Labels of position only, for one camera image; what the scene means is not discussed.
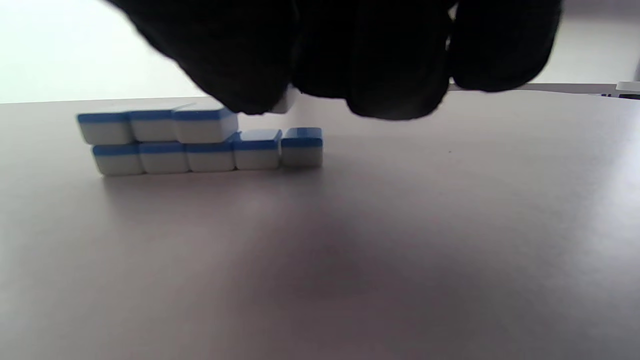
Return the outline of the person's right hand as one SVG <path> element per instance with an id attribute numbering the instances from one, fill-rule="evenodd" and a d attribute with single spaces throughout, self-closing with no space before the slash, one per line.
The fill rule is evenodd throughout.
<path id="1" fill-rule="evenodd" d="M 511 91 L 546 66 L 561 0 L 112 0 L 205 93 L 250 116 L 292 86 L 413 120 L 453 81 Z"/>

